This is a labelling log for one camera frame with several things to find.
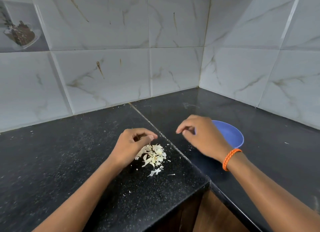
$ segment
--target forearm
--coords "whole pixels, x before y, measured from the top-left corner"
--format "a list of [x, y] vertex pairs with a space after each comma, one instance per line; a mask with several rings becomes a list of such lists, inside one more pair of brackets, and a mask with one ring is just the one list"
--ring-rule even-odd
[[275, 232], [320, 231], [320, 216], [236, 153], [228, 169]]
[[109, 158], [35, 232], [82, 231], [104, 190], [121, 171]]

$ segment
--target blue plate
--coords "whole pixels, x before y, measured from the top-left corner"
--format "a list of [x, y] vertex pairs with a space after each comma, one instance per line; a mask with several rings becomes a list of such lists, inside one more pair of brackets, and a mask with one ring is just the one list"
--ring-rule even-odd
[[222, 133], [225, 140], [233, 147], [239, 148], [244, 143], [245, 138], [242, 133], [233, 125], [223, 121], [212, 120], [212, 123]]

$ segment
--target wall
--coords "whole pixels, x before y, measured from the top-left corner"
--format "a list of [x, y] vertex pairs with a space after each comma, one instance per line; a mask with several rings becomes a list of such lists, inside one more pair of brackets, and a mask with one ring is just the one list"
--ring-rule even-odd
[[0, 131], [198, 86], [209, 4], [0, 0]]
[[211, 0], [199, 86], [320, 129], [319, 0]]

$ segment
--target speckled countertop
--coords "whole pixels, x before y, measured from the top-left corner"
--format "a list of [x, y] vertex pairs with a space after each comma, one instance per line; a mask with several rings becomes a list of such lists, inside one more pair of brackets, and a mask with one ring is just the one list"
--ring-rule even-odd
[[254, 108], [236, 100], [193, 88], [133, 103], [193, 164], [211, 179], [211, 190], [251, 231], [268, 231], [262, 215], [222, 165], [191, 146], [175, 130], [191, 114], [237, 127], [241, 147], [259, 169], [320, 213], [320, 130]]
[[[129, 104], [0, 135], [0, 231], [31, 231], [62, 204], [111, 153], [126, 128], [157, 132]], [[143, 231], [209, 179], [159, 135], [164, 170], [134, 160], [108, 186], [84, 231]]]

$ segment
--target left hand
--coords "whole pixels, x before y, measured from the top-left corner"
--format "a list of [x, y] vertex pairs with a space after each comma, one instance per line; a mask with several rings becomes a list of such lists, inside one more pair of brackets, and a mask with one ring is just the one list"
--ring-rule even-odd
[[157, 134], [145, 128], [126, 129], [120, 134], [108, 159], [112, 159], [123, 169], [134, 160], [143, 146], [156, 138]]

